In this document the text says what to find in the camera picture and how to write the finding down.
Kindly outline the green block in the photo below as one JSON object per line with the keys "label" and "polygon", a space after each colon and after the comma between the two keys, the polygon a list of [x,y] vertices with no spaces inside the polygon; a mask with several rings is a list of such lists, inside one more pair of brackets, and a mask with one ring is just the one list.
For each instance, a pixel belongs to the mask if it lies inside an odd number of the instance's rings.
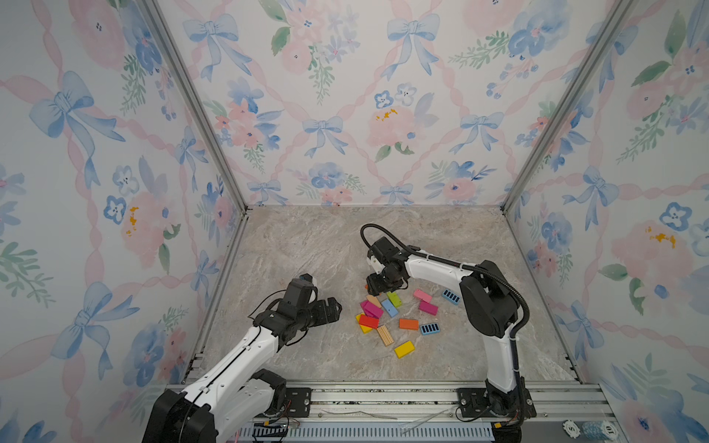
{"label": "green block", "polygon": [[393,304],[395,308],[400,308],[403,305],[402,300],[400,299],[399,295],[395,292],[388,292],[387,297],[389,301]]}

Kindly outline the light blue block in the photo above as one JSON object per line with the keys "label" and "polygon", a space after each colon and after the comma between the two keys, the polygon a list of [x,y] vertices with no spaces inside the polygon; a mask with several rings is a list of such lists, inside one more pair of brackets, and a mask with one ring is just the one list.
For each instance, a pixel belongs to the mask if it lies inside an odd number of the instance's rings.
{"label": "light blue block", "polygon": [[390,317],[396,317],[399,314],[398,309],[390,300],[384,300],[381,302],[382,308]]}

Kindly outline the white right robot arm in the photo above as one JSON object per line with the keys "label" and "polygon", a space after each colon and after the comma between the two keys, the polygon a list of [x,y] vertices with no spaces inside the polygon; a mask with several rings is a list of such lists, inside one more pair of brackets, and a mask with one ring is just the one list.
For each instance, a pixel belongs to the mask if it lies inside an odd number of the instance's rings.
{"label": "white right robot arm", "polygon": [[374,272],[367,277],[371,295],[396,291],[411,279],[454,290],[463,300],[467,319],[483,336],[489,413],[511,418],[520,426],[527,418],[524,378],[520,371],[517,334],[530,319],[524,297],[489,260],[466,264],[408,247],[382,237],[366,243],[367,262]]}

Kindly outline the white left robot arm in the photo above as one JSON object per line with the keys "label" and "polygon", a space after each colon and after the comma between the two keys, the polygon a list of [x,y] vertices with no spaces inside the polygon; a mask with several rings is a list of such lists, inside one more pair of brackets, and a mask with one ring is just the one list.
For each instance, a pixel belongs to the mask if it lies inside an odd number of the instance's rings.
{"label": "white left robot arm", "polygon": [[253,314],[241,341],[212,369],[182,391],[161,394],[153,404],[144,442],[225,442],[249,421],[288,417],[285,378],[264,367],[282,348],[299,342],[297,334],[337,322],[342,305],[321,299],[314,278],[289,282],[280,298]]}

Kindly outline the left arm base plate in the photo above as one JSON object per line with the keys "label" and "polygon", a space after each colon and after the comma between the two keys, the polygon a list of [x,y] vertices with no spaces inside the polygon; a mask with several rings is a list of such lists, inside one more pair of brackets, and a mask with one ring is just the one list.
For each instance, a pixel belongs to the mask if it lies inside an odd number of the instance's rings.
{"label": "left arm base plate", "polygon": [[310,388],[278,388],[264,415],[269,418],[307,418],[310,415],[312,392]]}

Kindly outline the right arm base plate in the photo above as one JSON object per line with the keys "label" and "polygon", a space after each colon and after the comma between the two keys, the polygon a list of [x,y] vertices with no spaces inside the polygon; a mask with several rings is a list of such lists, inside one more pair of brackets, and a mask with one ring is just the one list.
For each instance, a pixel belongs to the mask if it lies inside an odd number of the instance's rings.
{"label": "right arm base plate", "polygon": [[484,418],[518,420],[520,412],[519,392],[492,394],[486,388],[456,389],[457,415],[459,418]]}

